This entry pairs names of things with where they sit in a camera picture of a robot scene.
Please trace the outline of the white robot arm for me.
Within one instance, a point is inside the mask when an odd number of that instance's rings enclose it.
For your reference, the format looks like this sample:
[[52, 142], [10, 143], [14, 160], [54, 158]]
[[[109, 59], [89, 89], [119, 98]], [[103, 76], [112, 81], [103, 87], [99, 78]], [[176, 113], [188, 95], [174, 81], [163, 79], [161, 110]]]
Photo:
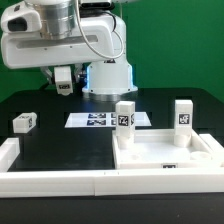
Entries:
[[22, 0], [1, 17], [1, 52], [11, 69], [41, 69], [57, 92], [87, 66], [86, 98], [117, 101], [135, 93], [126, 56], [126, 24], [111, 10], [129, 0]]

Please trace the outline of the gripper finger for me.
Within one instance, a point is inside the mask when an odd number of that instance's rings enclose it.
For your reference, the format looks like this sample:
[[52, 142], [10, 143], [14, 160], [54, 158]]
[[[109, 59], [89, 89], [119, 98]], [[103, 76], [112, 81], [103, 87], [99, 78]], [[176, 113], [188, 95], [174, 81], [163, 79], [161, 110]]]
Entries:
[[45, 67], [41, 67], [40, 68], [42, 74], [46, 77], [47, 81], [49, 84], [53, 83], [53, 73], [51, 72], [51, 70], [45, 66]]
[[82, 74], [83, 71], [83, 65], [82, 64], [76, 64], [74, 68], [74, 81], [78, 82], [79, 81], [79, 76]]

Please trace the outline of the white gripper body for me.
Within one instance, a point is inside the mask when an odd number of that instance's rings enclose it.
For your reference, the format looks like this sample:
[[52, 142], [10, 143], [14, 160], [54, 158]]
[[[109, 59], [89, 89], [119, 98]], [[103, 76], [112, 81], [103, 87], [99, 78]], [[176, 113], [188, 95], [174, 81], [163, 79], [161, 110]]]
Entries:
[[116, 59], [118, 18], [82, 12], [79, 1], [21, 1], [1, 17], [1, 52], [11, 69]]

